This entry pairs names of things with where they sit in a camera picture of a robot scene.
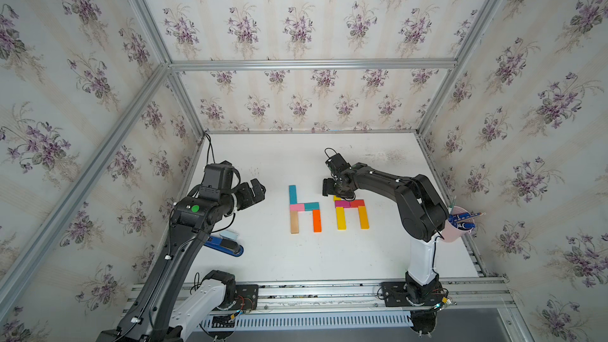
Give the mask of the red block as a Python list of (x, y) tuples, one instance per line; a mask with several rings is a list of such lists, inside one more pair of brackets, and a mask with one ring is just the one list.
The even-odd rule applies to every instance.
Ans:
[(355, 207), (365, 207), (365, 202), (363, 199), (356, 199), (350, 202), (350, 207), (351, 208), (355, 208)]

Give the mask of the amber orange block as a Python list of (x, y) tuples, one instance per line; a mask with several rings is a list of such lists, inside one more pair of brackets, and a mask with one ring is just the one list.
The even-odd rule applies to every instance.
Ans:
[(368, 218), (368, 214), (367, 214), (367, 208), (365, 206), (358, 207), (358, 214), (359, 214), (360, 228), (362, 230), (369, 230), (370, 223), (369, 223), (369, 218)]

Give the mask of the magenta block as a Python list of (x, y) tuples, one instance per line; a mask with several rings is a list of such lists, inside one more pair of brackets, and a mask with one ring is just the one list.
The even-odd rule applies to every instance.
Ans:
[(336, 208), (350, 208), (351, 207), (351, 203), (345, 200), (338, 200), (334, 202), (334, 205)]

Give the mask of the natural wood block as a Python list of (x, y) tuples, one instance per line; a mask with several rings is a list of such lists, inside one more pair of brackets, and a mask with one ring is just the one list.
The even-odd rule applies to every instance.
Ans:
[(290, 211), (290, 231), (291, 234), (299, 233), (299, 212)]

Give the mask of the blue stapler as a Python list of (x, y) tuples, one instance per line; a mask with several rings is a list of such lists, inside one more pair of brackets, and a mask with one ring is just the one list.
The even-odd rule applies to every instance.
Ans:
[(245, 251), (239, 243), (224, 237), (209, 236), (204, 246), (231, 257), (240, 257)]

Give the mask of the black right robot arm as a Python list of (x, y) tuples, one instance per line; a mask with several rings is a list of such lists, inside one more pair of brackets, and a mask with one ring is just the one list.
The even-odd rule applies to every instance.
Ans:
[(328, 158), (326, 166), (331, 177), (323, 180), (323, 196), (352, 202), (356, 191), (365, 190), (394, 201), (401, 224), (413, 239), (405, 274), (407, 301), (414, 307), (442, 307), (447, 291), (435, 270), (435, 257), (449, 213), (430, 179), (422, 174), (388, 174), (360, 162), (350, 165), (340, 154)]

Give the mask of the pink block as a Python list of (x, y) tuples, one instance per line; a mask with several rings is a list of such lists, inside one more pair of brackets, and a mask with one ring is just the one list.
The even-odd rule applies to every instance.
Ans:
[(305, 212), (306, 205), (305, 204), (291, 204), (290, 212)]

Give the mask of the pink pen cup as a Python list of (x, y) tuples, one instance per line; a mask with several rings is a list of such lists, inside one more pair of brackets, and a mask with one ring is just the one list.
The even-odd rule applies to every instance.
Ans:
[(465, 235), (474, 234), (480, 227), (480, 218), (485, 212), (469, 212), (452, 202), (448, 208), (448, 217), (439, 239), (445, 243), (452, 243)]

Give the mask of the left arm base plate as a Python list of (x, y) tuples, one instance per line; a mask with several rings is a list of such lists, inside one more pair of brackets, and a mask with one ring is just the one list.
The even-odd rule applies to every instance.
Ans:
[(214, 311), (236, 312), (244, 310), (245, 313), (256, 310), (260, 286), (257, 284), (237, 284), (234, 293), (228, 297), (228, 302), (216, 307)]

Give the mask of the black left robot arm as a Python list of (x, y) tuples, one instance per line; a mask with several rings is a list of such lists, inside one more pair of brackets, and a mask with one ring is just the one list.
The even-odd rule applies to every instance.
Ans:
[(236, 302), (235, 277), (213, 270), (184, 302), (178, 296), (215, 224), (264, 200), (259, 180), (245, 182), (228, 161), (204, 168), (199, 185), (174, 205), (161, 254), (142, 291), (115, 329), (99, 341), (186, 341), (212, 310)]

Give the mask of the long teal block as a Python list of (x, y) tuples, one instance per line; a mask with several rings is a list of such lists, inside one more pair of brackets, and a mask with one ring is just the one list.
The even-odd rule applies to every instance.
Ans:
[(298, 203), (296, 186), (290, 185), (288, 187), (288, 190), (289, 190), (289, 203), (291, 205), (296, 205)]

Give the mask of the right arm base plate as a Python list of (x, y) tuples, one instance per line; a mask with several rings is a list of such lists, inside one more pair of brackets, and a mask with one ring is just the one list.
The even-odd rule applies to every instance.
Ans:
[(385, 307), (441, 308), (449, 295), (448, 289), (438, 281), (421, 286), (416, 282), (383, 282), (376, 296)]

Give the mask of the short teal block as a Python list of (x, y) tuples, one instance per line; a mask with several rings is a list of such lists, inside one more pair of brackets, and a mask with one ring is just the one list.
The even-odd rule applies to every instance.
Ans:
[(304, 204), (304, 209), (305, 209), (306, 212), (319, 211), (320, 210), (320, 204), (318, 202), (305, 203)]

